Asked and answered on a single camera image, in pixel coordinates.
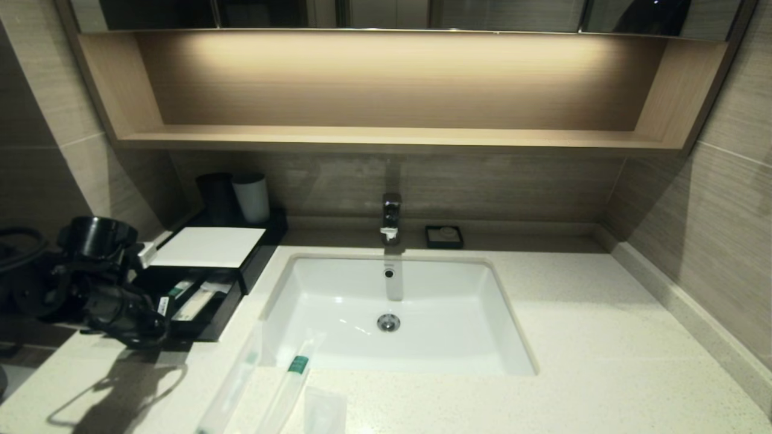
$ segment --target black cup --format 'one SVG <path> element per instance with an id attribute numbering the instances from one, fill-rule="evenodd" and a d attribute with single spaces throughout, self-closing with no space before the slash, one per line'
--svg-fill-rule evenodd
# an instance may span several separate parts
<path id="1" fill-rule="evenodd" d="M 231 178 L 230 173 L 208 173 L 195 179 L 212 225 L 234 225 L 242 218 Z"/>

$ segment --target countertop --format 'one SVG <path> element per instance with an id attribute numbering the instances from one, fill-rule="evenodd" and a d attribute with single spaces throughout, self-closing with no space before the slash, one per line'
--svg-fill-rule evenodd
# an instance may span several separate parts
<path id="1" fill-rule="evenodd" d="M 297 245 L 277 249 L 220 342 L 133 353 L 77 334 L 0 406 L 0 432 L 193 433 L 289 258 L 383 253 L 290 235 Z M 490 261 L 538 375 L 311 369 L 307 385 L 347 396 L 347 432 L 772 432 L 740 386 L 594 241 L 493 238 L 496 248 L 484 251 L 468 242 L 404 256 Z M 253 432 L 283 372 L 255 370 L 227 432 Z M 283 432 L 303 432 L 302 396 Z"/>

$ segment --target sink drain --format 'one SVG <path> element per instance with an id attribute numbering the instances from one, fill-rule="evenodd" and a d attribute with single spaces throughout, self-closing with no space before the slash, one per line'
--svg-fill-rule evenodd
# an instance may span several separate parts
<path id="1" fill-rule="evenodd" d="M 380 328 L 381 331 L 386 331 L 388 333 L 397 331 L 399 324 L 400 321 L 397 315 L 384 314 L 378 318 L 378 328 Z"/>

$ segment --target undermount sink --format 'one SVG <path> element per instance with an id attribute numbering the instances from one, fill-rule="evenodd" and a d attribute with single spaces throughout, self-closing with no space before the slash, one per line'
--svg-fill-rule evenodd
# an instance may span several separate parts
<path id="1" fill-rule="evenodd" d="M 262 366 L 289 366 L 313 329 L 313 368 L 536 374 L 486 263 L 299 257 L 261 319 Z"/>

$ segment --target mirror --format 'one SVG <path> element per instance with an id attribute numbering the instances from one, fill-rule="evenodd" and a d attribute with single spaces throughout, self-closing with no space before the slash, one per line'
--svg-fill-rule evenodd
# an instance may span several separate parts
<path id="1" fill-rule="evenodd" d="M 80 31 L 461 29 L 577 32 L 584 0 L 71 0 Z"/>
<path id="2" fill-rule="evenodd" d="M 224 28 L 576 32 L 584 0 L 218 0 Z"/>
<path id="3" fill-rule="evenodd" d="M 582 30 L 726 40 L 741 0 L 589 0 Z"/>
<path id="4" fill-rule="evenodd" d="M 211 0 L 72 0 L 83 33 L 214 29 Z"/>

